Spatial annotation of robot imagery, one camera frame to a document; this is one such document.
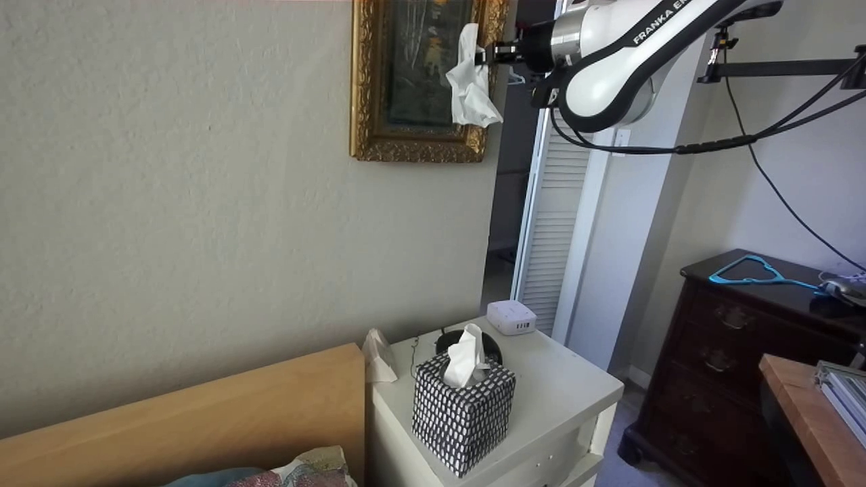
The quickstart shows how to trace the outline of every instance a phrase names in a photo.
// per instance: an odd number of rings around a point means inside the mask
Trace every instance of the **white nightstand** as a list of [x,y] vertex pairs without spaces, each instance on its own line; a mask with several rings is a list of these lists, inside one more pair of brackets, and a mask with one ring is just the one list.
[[509,432],[459,479],[413,429],[415,367],[434,356],[442,329],[392,344],[399,381],[375,383],[377,487],[578,487],[593,483],[624,381],[541,333],[495,337],[517,375]]

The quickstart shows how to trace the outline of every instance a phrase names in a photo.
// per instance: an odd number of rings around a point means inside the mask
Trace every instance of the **wooden headboard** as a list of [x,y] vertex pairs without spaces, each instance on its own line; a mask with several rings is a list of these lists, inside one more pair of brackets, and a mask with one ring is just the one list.
[[11,483],[161,483],[341,444],[365,475],[365,364],[337,347],[0,440]]

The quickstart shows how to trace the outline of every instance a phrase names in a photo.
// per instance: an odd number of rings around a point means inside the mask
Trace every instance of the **wooden dresser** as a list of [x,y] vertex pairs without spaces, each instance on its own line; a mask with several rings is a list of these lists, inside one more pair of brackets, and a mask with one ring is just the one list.
[[[754,252],[726,252],[683,268],[686,286],[640,420],[620,456],[659,459],[689,483],[790,483],[760,420],[763,355],[798,362],[851,362],[866,314],[814,299],[798,283],[713,283],[709,276]],[[763,258],[785,278],[814,283],[821,271]],[[726,278],[763,278],[755,259]]]

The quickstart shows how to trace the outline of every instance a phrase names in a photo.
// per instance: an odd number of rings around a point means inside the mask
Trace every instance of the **painting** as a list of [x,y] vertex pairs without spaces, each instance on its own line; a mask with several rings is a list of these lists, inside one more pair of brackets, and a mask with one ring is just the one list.
[[484,130],[452,122],[446,71],[461,29],[501,40],[507,0],[354,0],[352,157],[380,162],[479,162]]

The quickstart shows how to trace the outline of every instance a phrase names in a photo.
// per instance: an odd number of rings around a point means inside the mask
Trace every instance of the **white wall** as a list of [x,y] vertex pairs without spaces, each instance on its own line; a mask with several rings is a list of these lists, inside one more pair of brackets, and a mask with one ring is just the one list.
[[[852,56],[865,44],[860,0],[787,0],[778,19],[739,26],[741,44],[735,59],[810,59]],[[739,97],[751,130],[767,126],[828,79],[739,79]],[[737,134],[737,122],[722,87],[702,87],[694,111],[702,137]],[[787,201],[839,248],[866,263],[866,102],[859,102],[827,122],[759,144],[763,167],[774,175]],[[644,264],[644,295],[632,299],[629,336],[620,355],[640,373],[653,373],[667,337],[678,297],[680,268],[722,248],[755,248],[794,263],[852,274],[839,258],[806,235],[759,178],[748,152],[720,152],[686,160],[689,183],[670,232],[655,235]]]
[[478,310],[495,149],[350,157],[352,0],[0,21],[0,435]]

